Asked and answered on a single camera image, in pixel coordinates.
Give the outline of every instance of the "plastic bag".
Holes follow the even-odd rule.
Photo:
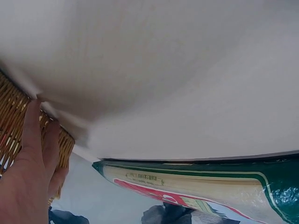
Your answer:
[[[107,180],[164,202],[245,223],[299,223],[299,160],[244,163],[99,161]]]

